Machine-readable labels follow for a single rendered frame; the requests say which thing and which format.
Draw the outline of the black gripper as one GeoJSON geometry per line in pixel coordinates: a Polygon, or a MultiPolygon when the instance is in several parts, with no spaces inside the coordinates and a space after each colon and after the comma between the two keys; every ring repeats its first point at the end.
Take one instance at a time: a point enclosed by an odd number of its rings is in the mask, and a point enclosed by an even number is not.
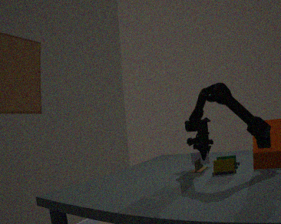
{"type": "Polygon", "coordinates": [[[198,143],[193,145],[194,149],[198,149],[200,151],[201,156],[203,157],[202,160],[206,159],[207,151],[210,152],[211,146],[209,144],[213,144],[213,140],[209,140],[208,130],[205,131],[197,131],[198,136],[198,143]]]}

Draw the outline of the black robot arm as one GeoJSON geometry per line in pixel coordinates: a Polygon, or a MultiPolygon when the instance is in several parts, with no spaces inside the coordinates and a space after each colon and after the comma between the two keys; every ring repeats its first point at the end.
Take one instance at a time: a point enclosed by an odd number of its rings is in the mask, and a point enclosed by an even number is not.
{"type": "Polygon", "coordinates": [[[240,119],[242,119],[248,126],[246,130],[256,138],[256,143],[258,144],[257,147],[259,149],[271,147],[271,126],[260,117],[253,116],[234,97],[232,97],[230,89],[224,83],[217,83],[202,89],[193,113],[190,115],[189,120],[186,120],[184,123],[186,132],[208,130],[207,122],[211,122],[211,120],[208,118],[201,120],[206,100],[217,102],[218,104],[225,104],[238,117],[240,117],[240,119]]]}

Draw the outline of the yellow board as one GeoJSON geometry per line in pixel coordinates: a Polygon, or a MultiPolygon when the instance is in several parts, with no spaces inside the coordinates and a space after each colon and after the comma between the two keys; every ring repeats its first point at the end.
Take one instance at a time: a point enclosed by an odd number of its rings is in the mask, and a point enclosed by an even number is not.
{"type": "Polygon", "coordinates": [[[225,171],[233,170],[233,172],[235,173],[234,166],[235,166],[234,159],[213,161],[213,170],[215,173],[224,172],[224,170],[225,171]]]}

